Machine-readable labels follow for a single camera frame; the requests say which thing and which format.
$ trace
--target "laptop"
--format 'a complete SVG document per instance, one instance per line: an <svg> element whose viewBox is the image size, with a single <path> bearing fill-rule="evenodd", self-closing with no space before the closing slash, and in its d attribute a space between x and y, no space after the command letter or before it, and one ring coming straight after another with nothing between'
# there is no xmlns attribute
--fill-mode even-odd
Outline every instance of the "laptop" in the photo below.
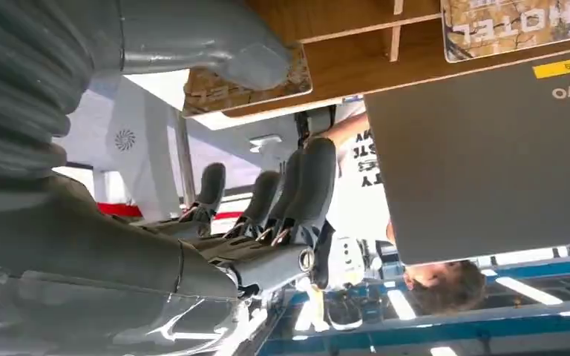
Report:
<svg viewBox="0 0 570 356"><path fill-rule="evenodd" d="M570 244L570 54L365 102L404 263Z"/></svg>

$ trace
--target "red stripe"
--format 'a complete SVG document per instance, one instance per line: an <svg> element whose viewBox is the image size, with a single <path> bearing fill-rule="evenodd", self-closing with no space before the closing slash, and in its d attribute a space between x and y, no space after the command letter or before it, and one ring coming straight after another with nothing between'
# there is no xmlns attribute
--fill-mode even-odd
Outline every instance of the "red stripe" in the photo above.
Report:
<svg viewBox="0 0 570 356"><path fill-rule="evenodd" d="M97 206L104 214L118 215L120 217L142 217L141 210L136 205L126 204L109 204L106 202L98 202ZM241 216L240 211L227 211L215 214L214 220L221 219L237 219Z"/></svg>
<svg viewBox="0 0 570 356"><path fill-rule="evenodd" d="M217 213L215 214L215 220L220 219L237 219L241 216L241 211L228 211L225 213Z"/></svg>
<svg viewBox="0 0 570 356"><path fill-rule="evenodd" d="M141 210L136 205L108 204L98 202L97 206L104 214L119 215L120 217L142 217Z"/></svg>

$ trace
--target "yellow label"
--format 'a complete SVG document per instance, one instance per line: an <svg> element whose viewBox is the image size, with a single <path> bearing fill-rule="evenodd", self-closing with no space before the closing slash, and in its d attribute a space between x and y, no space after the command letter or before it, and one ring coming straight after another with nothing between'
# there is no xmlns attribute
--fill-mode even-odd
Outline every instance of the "yellow label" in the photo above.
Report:
<svg viewBox="0 0 570 356"><path fill-rule="evenodd" d="M549 78L551 76L562 76L570 74L570 59L561 62L549 63L533 67L534 75L537 79Z"/></svg>

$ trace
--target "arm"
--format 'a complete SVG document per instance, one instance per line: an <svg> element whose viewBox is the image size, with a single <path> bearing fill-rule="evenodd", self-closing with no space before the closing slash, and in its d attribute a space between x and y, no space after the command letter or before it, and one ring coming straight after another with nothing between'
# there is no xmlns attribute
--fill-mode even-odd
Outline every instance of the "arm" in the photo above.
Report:
<svg viewBox="0 0 570 356"><path fill-rule="evenodd" d="M330 139L337 148L340 148L349 138L367 130L369 127L368 115L360 113L338 122L329 130L320 133L319 136Z"/></svg>
<svg viewBox="0 0 570 356"><path fill-rule="evenodd" d="M394 237L394 228L392 227L391 221L387 222L387 227L385 228L385 236L387 236L387 239L390 241L390 243L396 246L396 238Z"/></svg>

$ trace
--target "hair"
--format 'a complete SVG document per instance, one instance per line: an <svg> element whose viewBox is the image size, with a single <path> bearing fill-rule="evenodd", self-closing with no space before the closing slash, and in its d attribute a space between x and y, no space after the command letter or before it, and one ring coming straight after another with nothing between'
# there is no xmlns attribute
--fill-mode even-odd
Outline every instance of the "hair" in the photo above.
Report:
<svg viewBox="0 0 570 356"><path fill-rule="evenodd" d="M459 276L451 281L441 280L439 284L431 287L414 281L412 295L425 312L461 312L474 308L482 301L485 293L484 275L468 260L459 263Z"/></svg>

